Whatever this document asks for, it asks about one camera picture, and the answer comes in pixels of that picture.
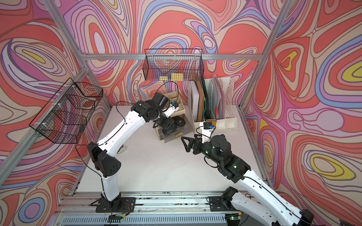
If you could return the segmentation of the transparent top drawer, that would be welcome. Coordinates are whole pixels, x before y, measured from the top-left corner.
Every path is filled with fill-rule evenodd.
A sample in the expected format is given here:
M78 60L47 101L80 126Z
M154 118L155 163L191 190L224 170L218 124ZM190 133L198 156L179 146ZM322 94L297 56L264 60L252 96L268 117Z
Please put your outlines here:
M171 142L173 140L179 139L184 135L193 132L193 127L187 119L185 119L185 125L183 127L177 127L176 131L164 137L163 141L165 143Z

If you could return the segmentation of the beige drawer organizer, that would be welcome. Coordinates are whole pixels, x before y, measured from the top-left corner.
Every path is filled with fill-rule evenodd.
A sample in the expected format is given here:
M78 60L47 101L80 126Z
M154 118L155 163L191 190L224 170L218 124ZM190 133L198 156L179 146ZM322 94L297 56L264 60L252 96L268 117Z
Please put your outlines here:
M174 102L176 101L178 104L179 104L179 109L172 113L171 114L171 118L174 118L174 117L180 117L182 118L185 123L182 127L180 127L178 124L177 124L177 120L174 120L174 124L176 125L176 130L169 134L169 135L164 135L162 130L163 128L161 126L157 126L155 128L155 131L156 131L156 135L157 135L157 138L158 140L160 141L164 141L165 143L167 142L170 142L174 139L177 139L178 137L180 137L182 134L186 134L186 130L188 129L188 125L186 125L186 123L188 123L188 121L186 120L186 110L184 108L184 105L183 105L183 101L181 99L181 97L178 96L178 92L172 92L172 93L166 93L164 94L165 97L167 97L171 102Z

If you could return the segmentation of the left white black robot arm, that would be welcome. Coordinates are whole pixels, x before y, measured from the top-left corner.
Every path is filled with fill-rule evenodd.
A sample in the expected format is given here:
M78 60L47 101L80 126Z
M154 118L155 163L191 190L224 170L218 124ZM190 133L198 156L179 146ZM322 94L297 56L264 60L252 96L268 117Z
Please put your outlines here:
M177 100L170 100L165 95L156 92L152 99L133 104L127 116L108 135L97 144L91 142L87 146L95 169L101 173L102 197L108 202L120 196L117 173L121 163L115 156L122 145L141 126L150 121L160 126L162 133L166 136L175 132L185 124L184 120L176 123L171 117L179 108Z

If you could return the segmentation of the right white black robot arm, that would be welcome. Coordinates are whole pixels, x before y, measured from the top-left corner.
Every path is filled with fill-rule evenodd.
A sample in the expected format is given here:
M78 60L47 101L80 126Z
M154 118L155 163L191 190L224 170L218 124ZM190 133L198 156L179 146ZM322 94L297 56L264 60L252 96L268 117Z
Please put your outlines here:
M264 226L310 226L314 215L299 209L270 188L251 167L232 153L232 145L225 135L216 135L203 141L200 134L181 138L186 152L203 154L216 163L217 170L234 184L243 187L257 199L243 196L237 189L228 187L222 194L222 205L227 210L238 210L251 216Z

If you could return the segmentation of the green folder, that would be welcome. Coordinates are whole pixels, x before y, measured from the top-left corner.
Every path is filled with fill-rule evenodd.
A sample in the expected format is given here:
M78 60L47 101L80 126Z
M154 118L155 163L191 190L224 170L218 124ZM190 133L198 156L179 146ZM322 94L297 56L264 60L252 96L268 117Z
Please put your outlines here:
M209 95L207 92L206 84L204 78L201 79L201 85L204 92L204 109L205 109L205 120L211 119L211 112L210 112L210 106L209 106Z

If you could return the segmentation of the white book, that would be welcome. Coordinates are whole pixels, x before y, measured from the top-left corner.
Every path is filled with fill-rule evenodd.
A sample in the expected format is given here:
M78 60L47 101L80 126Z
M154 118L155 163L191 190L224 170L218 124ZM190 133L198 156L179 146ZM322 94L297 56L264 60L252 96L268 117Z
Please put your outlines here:
M194 119L197 119L199 113L199 99L200 94L195 81L189 81L190 94L191 94L191 107Z

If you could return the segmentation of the white file rack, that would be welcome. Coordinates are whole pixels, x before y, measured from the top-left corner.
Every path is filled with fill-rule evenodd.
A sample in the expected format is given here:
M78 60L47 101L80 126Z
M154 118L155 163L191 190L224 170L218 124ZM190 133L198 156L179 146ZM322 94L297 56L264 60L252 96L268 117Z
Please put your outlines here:
M211 119L215 119L212 106L211 106L211 100L212 100L212 84L211 79L204 79L207 92L209 95L209 106L210 106L210 112L211 112ZM217 120L216 124L216 130L217 131L231 131L236 130L238 128L238 120L236 115L234 114L232 110L232 97L233 97L233 89L234 89L234 81L230 77L221 77L218 78L220 86L223 90L223 93L225 94L225 118ZM194 129L197 129L198 127L202 126L205 122L205 109L203 109L203 121L197 122L197 119L194 119L192 115L192 107L191 107L191 94L190 94L190 87L188 87L188 106L189 106L189 113L191 115L191 124L193 125Z

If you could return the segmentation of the translucent grey folders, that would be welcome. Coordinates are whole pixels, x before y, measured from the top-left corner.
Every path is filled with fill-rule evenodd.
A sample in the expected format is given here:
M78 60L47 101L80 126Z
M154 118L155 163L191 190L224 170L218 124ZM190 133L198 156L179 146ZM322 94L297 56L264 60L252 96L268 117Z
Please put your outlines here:
M212 75L211 79L212 84L212 100L211 106L215 119L224 119L225 118L225 94L220 86L219 80L216 74Z

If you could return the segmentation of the small yellow notes pad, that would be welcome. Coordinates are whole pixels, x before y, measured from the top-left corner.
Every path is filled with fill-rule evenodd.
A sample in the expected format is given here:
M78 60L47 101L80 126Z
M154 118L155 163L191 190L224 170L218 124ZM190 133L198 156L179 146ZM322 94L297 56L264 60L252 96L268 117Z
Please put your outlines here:
M160 76L159 80L160 81L168 81L168 77L167 76Z

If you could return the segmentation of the yellow sticky notes pad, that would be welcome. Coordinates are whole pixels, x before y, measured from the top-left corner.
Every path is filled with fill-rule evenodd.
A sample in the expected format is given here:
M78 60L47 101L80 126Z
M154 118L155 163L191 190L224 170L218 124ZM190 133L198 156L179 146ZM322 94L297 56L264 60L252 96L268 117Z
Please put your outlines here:
M171 73L171 81L177 82L183 80L184 80L183 73Z

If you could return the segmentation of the brown cardboard folder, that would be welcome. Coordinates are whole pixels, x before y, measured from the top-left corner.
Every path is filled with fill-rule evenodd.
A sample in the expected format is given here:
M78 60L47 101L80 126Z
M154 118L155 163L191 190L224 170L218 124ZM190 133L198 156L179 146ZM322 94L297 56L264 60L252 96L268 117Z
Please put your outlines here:
M203 109L204 109L204 99L205 99L205 95L204 95L204 90L201 84L201 81L196 81L196 86L198 89L198 93L199 93L199 104L198 104L198 116L197 116L197 122L199 121L203 121Z

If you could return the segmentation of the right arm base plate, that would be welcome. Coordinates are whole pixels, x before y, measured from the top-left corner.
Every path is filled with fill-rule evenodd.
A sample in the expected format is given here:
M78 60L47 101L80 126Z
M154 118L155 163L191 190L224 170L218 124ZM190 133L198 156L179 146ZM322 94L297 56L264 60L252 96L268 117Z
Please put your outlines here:
M238 211L226 198L223 198L222 196L209 196L206 198L206 201L209 203L211 212Z

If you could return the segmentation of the aluminium rail base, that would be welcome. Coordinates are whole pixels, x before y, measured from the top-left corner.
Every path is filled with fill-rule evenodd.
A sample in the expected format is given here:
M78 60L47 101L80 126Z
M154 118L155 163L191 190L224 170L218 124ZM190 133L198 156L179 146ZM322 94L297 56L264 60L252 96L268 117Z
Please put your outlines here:
M282 226L271 210L242 192L222 206L221 193L138 193L123 196L119 212L97 213L92 194L61 202L51 226Z

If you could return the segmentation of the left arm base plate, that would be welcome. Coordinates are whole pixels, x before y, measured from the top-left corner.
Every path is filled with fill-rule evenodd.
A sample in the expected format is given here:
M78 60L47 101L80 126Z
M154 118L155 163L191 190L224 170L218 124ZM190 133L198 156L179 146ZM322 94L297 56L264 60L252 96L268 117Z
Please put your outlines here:
M135 197L116 197L113 201L108 201L101 196L99 199L96 212L97 213L132 213L134 211Z

